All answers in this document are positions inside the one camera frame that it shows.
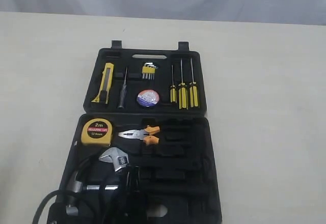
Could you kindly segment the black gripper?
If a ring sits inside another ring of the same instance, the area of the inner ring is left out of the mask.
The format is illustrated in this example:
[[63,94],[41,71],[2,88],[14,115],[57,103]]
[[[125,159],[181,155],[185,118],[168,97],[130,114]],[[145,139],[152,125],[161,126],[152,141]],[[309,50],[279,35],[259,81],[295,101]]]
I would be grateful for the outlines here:
[[111,194],[110,200],[104,202],[105,186],[99,186],[99,208],[81,193],[68,190],[78,171],[72,171],[64,182],[64,188],[48,194],[48,199],[61,196],[63,199],[72,197],[79,203],[87,206],[92,212],[92,217],[68,215],[63,202],[55,202],[51,205],[48,213],[48,223],[147,223],[148,201],[146,194],[139,184],[139,167],[127,165],[119,174],[120,183]]

